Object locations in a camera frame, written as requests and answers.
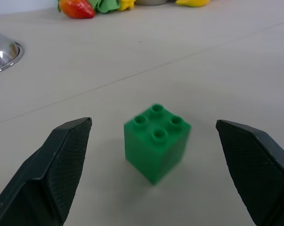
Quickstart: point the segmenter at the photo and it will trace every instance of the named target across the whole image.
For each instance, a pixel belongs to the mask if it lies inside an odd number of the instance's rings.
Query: textured gripper pad
[[[46,185],[62,222],[68,216],[82,174],[89,130],[89,121],[72,129],[47,172]]]
[[[228,121],[218,121],[216,128],[230,175],[254,223],[279,225],[276,218],[284,212],[284,170],[268,149],[284,151],[261,130]]]

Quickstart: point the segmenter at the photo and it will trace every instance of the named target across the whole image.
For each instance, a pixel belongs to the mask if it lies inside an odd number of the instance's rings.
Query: strawberry
[[[59,8],[69,17],[93,18],[95,11],[87,0],[59,0]]]

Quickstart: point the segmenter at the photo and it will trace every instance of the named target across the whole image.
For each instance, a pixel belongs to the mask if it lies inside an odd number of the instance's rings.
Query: stainless steel bowl
[[[15,64],[24,54],[24,48],[0,34],[0,72]]]

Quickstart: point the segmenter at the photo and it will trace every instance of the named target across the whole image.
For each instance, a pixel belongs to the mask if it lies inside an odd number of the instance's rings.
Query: duplo block
[[[124,125],[125,157],[156,184],[182,158],[191,126],[162,105],[153,105]]]

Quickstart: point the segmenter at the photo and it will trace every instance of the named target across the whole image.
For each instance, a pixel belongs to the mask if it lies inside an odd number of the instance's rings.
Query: white table
[[[0,193],[56,126],[92,117],[65,226],[251,226],[217,119],[284,149],[284,0],[167,4],[71,20],[55,9],[0,16],[25,55],[0,73]],[[193,126],[157,186],[124,159],[123,124],[153,103]]]

